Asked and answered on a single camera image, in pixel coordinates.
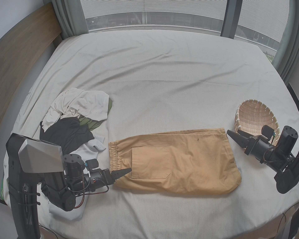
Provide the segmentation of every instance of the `corrugated facade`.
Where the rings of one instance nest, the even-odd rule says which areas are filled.
[[[90,32],[124,29],[176,29],[213,35],[220,34],[216,33],[219,32],[219,28],[201,27],[193,23],[195,20],[192,17],[192,19],[186,20],[187,16],[206,17],[202,21],[209,21],[209,18],[215,19],[215,21],[217,19],[218,23],[216,24],[222,24],[226,3],[226,0],[81,0],[86,21],[87,23],[90,21],[91,24]],[[147,22],[148,14],[158,12],[162,15],[164,13],[165,17],[158,17],[154,24]],[[136,13],[138,19],[132,20],[132,17],[127,16],[126,23],[122,23],[119,16],[122,13]],[[169,16],[167,13],[181,14],[176,15],[176,19],[183,20],[177,21],[174,16]],[[242,34],[237,35],[236,33],[235,39],[256,44],[263,52],[275,55],[288,14],[289,0],[243,0],[238,24],[245,28],[242,28],[244,31]],[[102,24],[100,21],[106,21],[107,24]]]

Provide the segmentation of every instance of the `wooden headboard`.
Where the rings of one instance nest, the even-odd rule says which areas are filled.
[[[52,3],[48,3],[0,39],[0,122],[20,82],[61,31]]]

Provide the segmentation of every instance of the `wicker basket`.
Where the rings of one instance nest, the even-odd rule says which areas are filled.
[[[280,136],[280,128],[273,112],[258,100],[244,100],[239,105],[235,117],[236,133],[240,129],[252,135],[259,135],[264,125],[268,125],[275,130],[273,145],[276,145]]]

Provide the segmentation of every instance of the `basket rim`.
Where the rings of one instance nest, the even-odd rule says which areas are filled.
[[[240,127],[242,127],[242,125],[240,124],[240,118],[239,118],[239,109],[240,109],[240,106],[243,105],[245,102],[249,102],[249,101],[251,101],[251,100],[252,100],[252,102],[261,103],[261,106],[264,105],[264,106],[266,107],[265,109],[268,108],[268,109],[270,110],[269,114],[272,115],[272,119],[273,119],[273,121],[275,122],[275,124],[276,124],[276,126],[277,126],[278,139],[279,139],[279,137],[280,137],[280,135],[281,135],[281,132],[280,132],[280,127],[279,127],[278,121],[277,121],[277,119],[276,119],[274,113],[272,112],[272,110],[271,110],[266,104],[264,104],[262,101],[259,101],[259,100],[257,100],[257,99],[248,99],[248,100],[244,100],[241,104],[239,104],[239,106],[238,106],[238,108],[237,108],[237,112],[236,112],[236,114],[235,114],[235,124],[237,125],[237,129],[239,129]]]

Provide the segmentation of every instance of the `mattress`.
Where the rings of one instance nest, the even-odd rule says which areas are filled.
[[[105,136],[106,147],[139,134],[234,130],[236,109],[247,99],[265,103],[281,128],[299,130],[296,105],[267,57],[255,45],[219,36],[124,30],[68,38],[31,88],[13,132],[38,139],[50,104],[71,87],[101,90],[112,99],[108,119],[94,130]],[[242,175],[230,194],[182,196],[111,186],[106,194],[90,196],[83,218],[71,222],[50,214],[41,194],[39,221],[71,239],[230,238],[254,230],[295,204],[299,186],[278,193],[275,172],[229,141]],[[297,142],[293,154],[298,150]],[[108,149],[97,159],[102,169],[109,168]],[[4,193],[9,203],[7,188]]]

